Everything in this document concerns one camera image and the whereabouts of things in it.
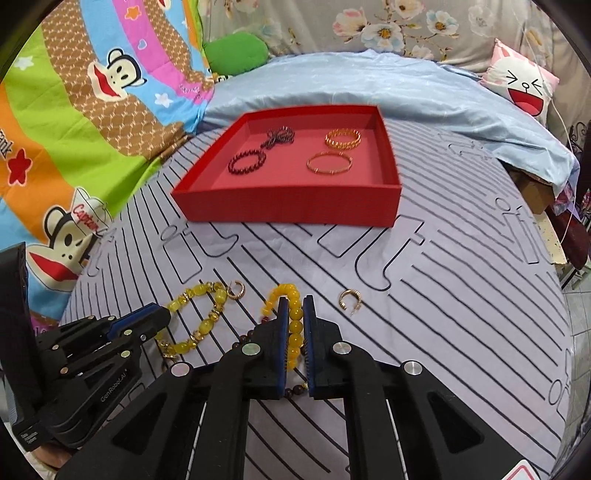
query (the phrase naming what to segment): white fabric with black lines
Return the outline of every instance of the white fabric with black lines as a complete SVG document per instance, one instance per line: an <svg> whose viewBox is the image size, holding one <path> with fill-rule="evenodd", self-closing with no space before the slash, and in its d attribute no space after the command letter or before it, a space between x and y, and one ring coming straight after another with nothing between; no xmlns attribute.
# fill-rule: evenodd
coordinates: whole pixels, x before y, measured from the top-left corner
<svg viewBox="0 0 591 480"><path fill-rule="evenodd" d="M222 131L207 132L129 201L93 253L64 321L166 305L199 281L242 280L246 296L228 301L211 335L183 355L199 366L253 328L277 283L294 283L314 296L320 317L376 360L424 364L545 479L569 406L572 342L533 216L477 142L410 122L386 125L403 183L393 229L187 223L170 191ZM228 207L203 205L212 215ZM337 304L347 288L363 295L353 316ZM185 340L211 305L207 298L186 305L171 321L173 340ZM131 397L162 369L155 342L143 349L144 377ZM303 365L288 383L301 382L298 374ZM305 395L253 402L245 480L347 478L342 412L341 401Z"/></svg>

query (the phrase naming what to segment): cardboard box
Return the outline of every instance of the cardboard box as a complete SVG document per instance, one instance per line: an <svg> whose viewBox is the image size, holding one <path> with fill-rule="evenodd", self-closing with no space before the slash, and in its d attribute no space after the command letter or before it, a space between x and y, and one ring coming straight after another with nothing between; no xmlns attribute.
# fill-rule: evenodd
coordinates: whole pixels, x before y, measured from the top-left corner
<svg viewBox="0 0 591 480"><path fill-rule="evenodd" d="M540 215L546 210L546 207L554 203L552 185L545 183L541 179L535 179L532 175L521 170L512 169L509 171L509 176L519 189L532 213Z"/></svg>

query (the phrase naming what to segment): star print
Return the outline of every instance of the star print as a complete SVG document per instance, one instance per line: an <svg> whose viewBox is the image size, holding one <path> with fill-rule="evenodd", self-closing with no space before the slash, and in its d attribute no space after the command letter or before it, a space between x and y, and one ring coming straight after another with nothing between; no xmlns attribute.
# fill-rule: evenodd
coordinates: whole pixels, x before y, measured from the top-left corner
<svg viewBox="0 0 591 480"><path fill-rule="evenodd" d="M27 172L31 169L33 161L25 156L24 148L21 148L15 158L7 162L8 166L8 184L13 186L16 183L24 185L27 182Z"/></svg>
<svg viewBox="0 0 591 480"><path fill-rule="evenodd" d="M139 6L136 5L134 7L127 7L127 12L125 13L126 20L137 20L140 17L142 12L139 11Z"/></svg>
<svg viewBox="0 0 591 480"><path fill-rule="evenodd" d="M32 67L33 57L18 57L16 62L14 62L14 66L21 70L27 70L29 67Z"/></svg>
<svg viewBox="0 0 591 480"><path fill-rule="evenodd" d="M168 108L170 104L173 102L170 98L168 98L168 93L156 93L155 97L156 100L154 103L156 105L162 105L164 108Z"/></svg>

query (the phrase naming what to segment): red tray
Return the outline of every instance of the red tray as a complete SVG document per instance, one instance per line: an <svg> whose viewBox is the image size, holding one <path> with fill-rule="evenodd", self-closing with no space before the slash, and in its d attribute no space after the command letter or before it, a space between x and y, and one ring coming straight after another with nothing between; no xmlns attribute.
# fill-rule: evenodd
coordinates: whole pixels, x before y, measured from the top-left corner
<svg viewBox="0 0 591 480"><path fill-rule="evenodd" d="M246 175L228 172L238 152L259 148L269 129L295 130L292 144L277 144L267 161ZM361 132L361 144L346 153L346 173L318 175L306 168L334 128ZM237 168L256 162L241 159ZM319 168L346 166L339 157L320 157ZM242 115L187 172L172 197L193 222L331 223L391 227L402 186L384 120L376 106L322 105L279 108Z"/></svg>

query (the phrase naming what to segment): green pillow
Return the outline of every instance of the green pillow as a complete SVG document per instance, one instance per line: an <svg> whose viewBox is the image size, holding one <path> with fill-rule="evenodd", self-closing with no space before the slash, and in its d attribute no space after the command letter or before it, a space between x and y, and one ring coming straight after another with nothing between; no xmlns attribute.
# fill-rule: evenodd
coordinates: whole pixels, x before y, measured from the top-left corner
<svg viewBox="0 0 591 480"><path fill-rule="evenodd" d="M204 50L209 67L218 75L240 75L264 65L269 58L265 42L249 32L214 40Z"/></svg>

